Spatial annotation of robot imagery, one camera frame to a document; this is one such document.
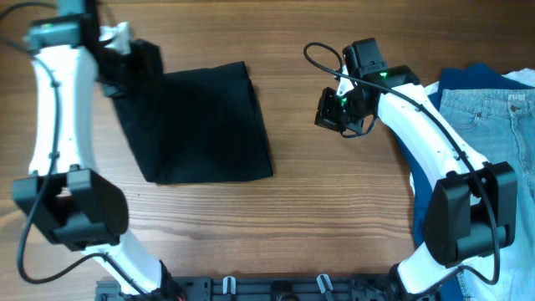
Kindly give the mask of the black shorts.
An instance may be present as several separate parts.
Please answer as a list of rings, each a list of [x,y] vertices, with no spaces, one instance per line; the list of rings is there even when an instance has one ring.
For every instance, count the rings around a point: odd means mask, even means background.
[[[158,185],[273,176],[262,111],[244,62],[163,74],[113,100],[135,161]]]

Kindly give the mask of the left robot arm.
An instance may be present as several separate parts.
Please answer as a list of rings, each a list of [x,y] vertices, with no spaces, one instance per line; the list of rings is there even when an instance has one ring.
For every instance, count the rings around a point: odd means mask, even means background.
[[[53,245],[95,260],[122,300],[181,300],[165,264],[129,228],[119,187],[96,170],[92,142],[94,85],[114,100],[156,84],[160,50],[133,39],[127,23],[103,27],[93,13],[62,12],[28,29],[38,82],[38,123],[28,176],[13,183],[13,200]]]

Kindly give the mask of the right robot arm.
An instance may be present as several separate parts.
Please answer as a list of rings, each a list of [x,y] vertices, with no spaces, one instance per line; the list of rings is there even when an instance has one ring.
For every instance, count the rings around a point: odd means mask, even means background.
[[[516,236],[517,175],[472,148],[440,115],[406,66],[366,74],[330,72],[316,123],[345,138],[369,134],[364,119],[381,120],[412,155],[431,188],[423,242],[397,263],[380,292],[388,300],[429,298],[460,273],[486,286],[502,277],[502,249]]]

